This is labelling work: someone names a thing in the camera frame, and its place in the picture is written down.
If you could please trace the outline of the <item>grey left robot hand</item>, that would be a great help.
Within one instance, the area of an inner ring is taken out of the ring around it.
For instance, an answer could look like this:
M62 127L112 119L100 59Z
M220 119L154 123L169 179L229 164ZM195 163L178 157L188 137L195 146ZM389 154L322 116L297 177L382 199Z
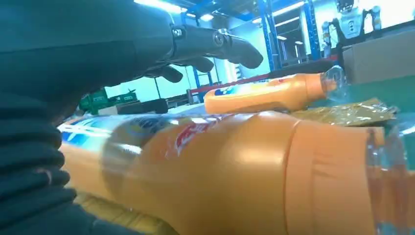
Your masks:
M177 83L178 66L202 72L211 58L255 69L261 53L212 28L177 25L132 0L3 0L0 3L0 117L59 122L81 97L141 77Z

